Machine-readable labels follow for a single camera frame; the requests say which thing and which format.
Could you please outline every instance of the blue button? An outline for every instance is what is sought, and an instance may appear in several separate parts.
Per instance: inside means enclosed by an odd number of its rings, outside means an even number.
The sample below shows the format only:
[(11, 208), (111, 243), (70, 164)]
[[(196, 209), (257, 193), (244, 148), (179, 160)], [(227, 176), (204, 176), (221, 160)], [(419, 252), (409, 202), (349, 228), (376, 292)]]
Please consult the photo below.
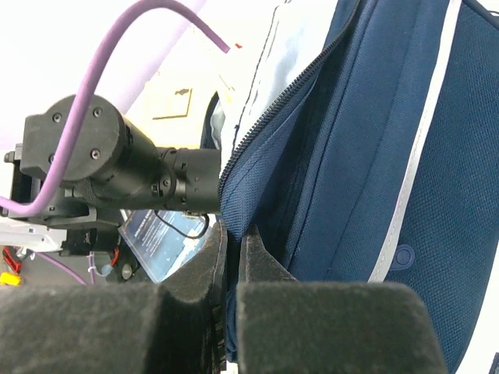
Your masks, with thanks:
[(395, 250), (390, 270), (406, 270), (414, 263), (416, 254), (410, 245), (401, 244)]

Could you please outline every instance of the navy blue bag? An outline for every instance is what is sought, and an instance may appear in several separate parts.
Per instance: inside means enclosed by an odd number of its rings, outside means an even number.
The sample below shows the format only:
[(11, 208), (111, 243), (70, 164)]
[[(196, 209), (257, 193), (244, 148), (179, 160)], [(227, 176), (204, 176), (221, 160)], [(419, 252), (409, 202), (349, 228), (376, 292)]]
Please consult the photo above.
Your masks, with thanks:
[(499, 22), (475, 0), (338, 1), (324, 51), (221, 174), (229, 361), (256, 224), (299, 281), (410, 286), (457, 370), (499, 239), (497, 90)]

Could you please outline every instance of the black wire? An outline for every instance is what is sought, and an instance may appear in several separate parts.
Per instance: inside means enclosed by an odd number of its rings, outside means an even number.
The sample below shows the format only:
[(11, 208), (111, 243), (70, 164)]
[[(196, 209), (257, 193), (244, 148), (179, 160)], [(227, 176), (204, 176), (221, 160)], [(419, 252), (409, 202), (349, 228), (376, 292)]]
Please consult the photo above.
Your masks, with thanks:
[(202, 238), (204, 236), (204, 234), (206, 234), (206, 231), (208, 231), (208, 228), (210, 227), (210, 218), (208, 217), (207, 214), (202, 214), (201, 217), (203, 218), (203, 221), (204, 221), (203, 230), (201, 230), (201, 232), (198, 235), (196, 235), (196, 236), (190, 236), (190, 235), (187, 235), (186, 233), (181, 232), (178, 228), (176, 228), (175, 226), (173, 226), (169, 222), (165, 221), (163, 219), (163, 217), (161, 217), (159, 215), (159, 210), (155, 210), (154, 214), (156, 215), (156, 217), (158, 218), (158, 220), (160, 220), (163, 224), (166, 224), (169, 228), (177, 231), (181, 236), (183, 236), (184, 238), (188, 238), (188, 239), (199, 239), (199, 238)]

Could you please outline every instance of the white stripe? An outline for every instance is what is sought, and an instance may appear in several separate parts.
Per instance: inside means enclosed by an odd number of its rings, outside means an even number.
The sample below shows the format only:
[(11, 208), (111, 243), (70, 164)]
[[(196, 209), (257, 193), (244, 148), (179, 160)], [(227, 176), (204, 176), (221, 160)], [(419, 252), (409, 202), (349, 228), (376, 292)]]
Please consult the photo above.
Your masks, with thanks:
[(388, 228), (387, 237), (381, 247), (380, 255), (376, 261), (373, 272), (369, 278), (369, 282), (381, 282), (387, 276), (390, 270), (391, 261), (397, 249), (398, 237), (402, 229), (405, 210), (411, 194), (414, 178), (423, 152), (423, 146), (426, 140), (426, 135), (430, 129), (430, 124), (434, 116), (435, 107), (437, 106), (438, 96), (440, 95), (442, 83), (444, 82), (445, 71), (451, 54), (452, 41), (454, 40), (455, 27), (458, 22), (459, 10), (461, 8), (461, 0), (451, 0), (449, 2), (447, 12), (445, 14), (444, 26), (440, 39), (440, 50), (437, 56), (434, 73), (431, 77), (428, 95), (424, 104), (423, 114), (419, 121), (418, 131), (412, 145), (411, 155), (409, 158), (407, 169), (405, 170), (402, 187), (398, 194), (397, 205), (393, 217), (391, 218), (390, 227)]

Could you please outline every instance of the black zipper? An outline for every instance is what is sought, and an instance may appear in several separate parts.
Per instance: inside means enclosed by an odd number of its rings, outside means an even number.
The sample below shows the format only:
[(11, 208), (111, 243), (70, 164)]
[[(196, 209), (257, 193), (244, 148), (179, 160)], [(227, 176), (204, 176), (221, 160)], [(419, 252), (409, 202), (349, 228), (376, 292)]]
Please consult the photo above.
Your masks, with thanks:
[(242, 153), (250, 146), (251, 142), (265, 129), (265, 126), (275, 117), (275, 115), (282, 110), (282, 108), (295, 96), (298, 91), (308, 82), (308, 80), (321, 68), (329, 54), (338, 46), (345, 36), (350, 24), (352, 23), (357, 9), (359, 8), (361, 0), (357, 0), (356, 4), (350, 13), (345, 25), (342, 27), (340, 34), (331, 42), (321, 53), (318, 55), (300, 75), (292, 81), (292, 83), (285, 88), (284, 91), (274, 100), (271, 106), (258, 118), (258, 121), (252, 126), (244, 138), (242, 138), (239, 145), (235, 148), (234, 152), (228, 159), (223, 172), (221, 173), (220, 182), (218, 184), (218, 199), (221, 201), (221, 194), (224, 190), (225, 183), (227, 183), (228, 176), (230, 175), (235, 164), (241, 157)]

